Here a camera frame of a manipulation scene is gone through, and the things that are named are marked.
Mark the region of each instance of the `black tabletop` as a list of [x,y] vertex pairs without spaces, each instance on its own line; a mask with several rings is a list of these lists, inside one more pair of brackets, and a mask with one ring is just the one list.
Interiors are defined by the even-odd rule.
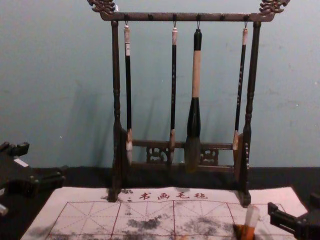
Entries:
[[[37,169],[39,174],[52,169]],[[108,188],[111,185],[109,168],[72,167],[66,171],[65,187]],[[269,189],[292,187],[301,202],[308,207],[309,195],[320,192],[320,167],[296,168],[251,168],[249,173],[250,189]],[[135,170],[128,176],[126,188],[205,188],[236,189],[232,174],[177,172],[170,175],[165,171],[150,172]],[[0,203],[9,208],[5,217],[0,217],[0,240],[19,240],[42,209],[52,191],[39,193],[35,198],[21,195],[6,195]]]

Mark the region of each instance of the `wooden brush rack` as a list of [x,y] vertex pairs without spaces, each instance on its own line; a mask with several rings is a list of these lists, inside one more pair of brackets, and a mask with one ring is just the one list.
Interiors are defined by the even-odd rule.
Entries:
[[[281,13],[290,0],[262,0],[259,13],[191,13],[191,12],[115,12],[113,0],[87,0],[93,6],[94,12],[100,13],[104,21],[111,22],[112,30],[112,68],[113,68],[113,96],[114,96],[114,125],[113,125],[113,164],[112,187],[109,189],[109,202],[115,202],[124,186],[130,168],[148,169],[150,171],[168,169],[176,171],[185,168],[184,163],[171,163],[169,159],[170,141],[150,141],[133,139],[134,147],[146,148],[146,162],[132,162],[127,158],[127,131],[120,122],[120,66],[119,66],[119,21],[191,21],[191,22],[253,22],[253,38],[249,77],[247,85],[247,103],[245,108],[245,124],[241,134],[236,134],[233,143],[201,143],[201,158],[198,171],[234,173],[239,193],[239,200],[243,207],[251,202],[248,189],[249,156],[251,143],[251,119],[256,83],[257,62],[259,52],[259,35],[263,22],[271,22],[275,15]],[[240,71],[239,89],[237,96],[236,125],[239,125],[241,105],[243,70]],[[174,149],[184,149],[185,142],[175,142]],[[233,151],[233,165],[219,165],[219,150]]]

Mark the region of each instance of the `teal wall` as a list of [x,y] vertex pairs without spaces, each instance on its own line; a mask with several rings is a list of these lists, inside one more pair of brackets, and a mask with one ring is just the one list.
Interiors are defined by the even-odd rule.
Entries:
[[[257,12],[258,0],[118,0],[120,11]],[[254,167],[320,167],[320,1],[292,0],[262,24],[253,101]],[[171,22],[130,22],[133,135],[168,140]],[[126,128],[124,23],[119,24]],[[232,142],[243,23],[202,22],[201,140]],[[176,138],[186,138],[195,22],[178,22]],[[248,25],[251,46],[252,24]],[[86,0],[10,0],[0,8],[0,142],[31,144],[34,167],[111,166],[111,26]],[[250,50],[244,86],[247,89]],[[244,126],[243,94],[240,129]],[[136,159],[145,153],[134,149]],[[183,160],[177,152],[176,161]],[[220,152],[232,164],[231,152]]]

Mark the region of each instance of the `dark wooden object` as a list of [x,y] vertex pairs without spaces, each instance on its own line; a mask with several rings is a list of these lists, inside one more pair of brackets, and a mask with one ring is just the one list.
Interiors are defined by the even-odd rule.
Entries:
[[[130,168],[163,170],[170,172],[185,169],[184,163],[168,164],[170,159],[169,141],[132,141],[135,147],[145,147],[146,162],[129,161],[126,154],[127,131],[120,123],[120,66],[119,66],[119,40],[118,21],[207,21],[207,22],[253,22],[253,39],[251,47],[251,59],[247,88],[247,104],[245,109],[245,125],[243,133],[237,137],[237,146],[232,143],[201,143],[201,157],[198,171],[234,173],[238,185],[239,199],[242,206],[247,207],[251,202],[248,187],[249,154],[251,143],[251,119],[253,111],[253,99],[256,84],[259,34],[261,22],[271,22],[275,14],[281,13],[281,6],[286,6],[290,0],[262,0],[260,13],[170,13],[170,12],[114,12],[115,3],[112,0],[87,0],[94,12],[100,13],[104,21],[111,21],[112,28],[112,67],[113,67],[113,95],[114,95],[114,125],[113,125],[113,164],[112,187],[109,189],[108,200],[115,202],[121,188],[125,187],[128,170]],[[175,142],[174,148],[184,149],[185,142]],[[233,150],[234,165],[218,165],[219,150]]]

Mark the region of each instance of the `carved dragon finial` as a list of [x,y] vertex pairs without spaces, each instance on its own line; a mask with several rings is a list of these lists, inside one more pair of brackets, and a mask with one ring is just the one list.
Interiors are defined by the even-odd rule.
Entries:
[[272,13],[282,13],[284,9],[280,7],[287,6],[289,2],[290,0],[262,0],[262,3],[260,4],[261,8],[259,8],[260,14],[266,16]]
[[112,15],[115,13],[115,3],[113,0],[87,0],[90,6],[94,7],[92,10],[96,13],[105,13]]

